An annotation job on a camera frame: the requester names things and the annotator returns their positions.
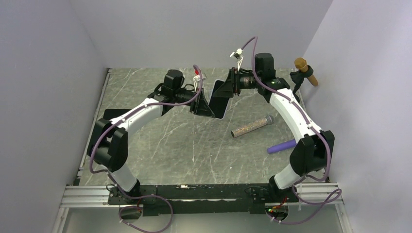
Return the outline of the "black phone purple frame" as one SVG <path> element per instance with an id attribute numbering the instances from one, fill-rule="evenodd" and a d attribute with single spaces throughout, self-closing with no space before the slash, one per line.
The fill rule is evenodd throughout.
<path id="1" fill-rule="evenodd" d="M 122 116 L 123 114 L 129 112 L 131 109 L 105 109 L 103 113 L 103 118 L 106 120 L 111 120 Z"/>

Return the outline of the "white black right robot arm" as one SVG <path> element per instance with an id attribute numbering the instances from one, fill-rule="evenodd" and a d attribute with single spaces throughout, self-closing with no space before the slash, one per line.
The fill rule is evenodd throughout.
<path id="1" fill-rule="evenodd" d="M 278 202 L 286 197 L 286 189 L 302 181 L 309 173 L 324 169 L 325 174 L 320 180 L 328 177 L 335 137 L 308 116 L 288 83 L 276 77 L 274 58 L 270 53 L 255 55 L 251 70 L 241 68 L 241 53 L 241 49 L 231 53 L 230 56 L 237 60 L 237 67 L 229 70 L 226 81 L 213 92 L 213 96 L 232 98 L 243 89 L 257 89 L 290 128 L 296 146 L 289 157 L 289 164 L 269 181 L 268 196 Z"/>

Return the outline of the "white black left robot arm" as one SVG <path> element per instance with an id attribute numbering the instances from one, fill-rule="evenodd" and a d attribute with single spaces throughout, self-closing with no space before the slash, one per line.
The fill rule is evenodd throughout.
<path id="1" fill-rule="evenodd" d="M 204 96 L 203 74 L 197 66 L 194 69 L 196 77 L 191 89 L 184 85 L 181 71 L 170 69 L 164 81 L 141 104 L 113 119 L 101 118 L 95 123 L 87 149 L 89 170 L 93 174 L 105 172 L 128 204 L 135 203 L 141 195 L 140 182 L 127 165 L 129 136 L 175 106 L 189 106 L 194 115 L 215 117 Z M 103 168 L 94 170 L 93 163 Z"/>

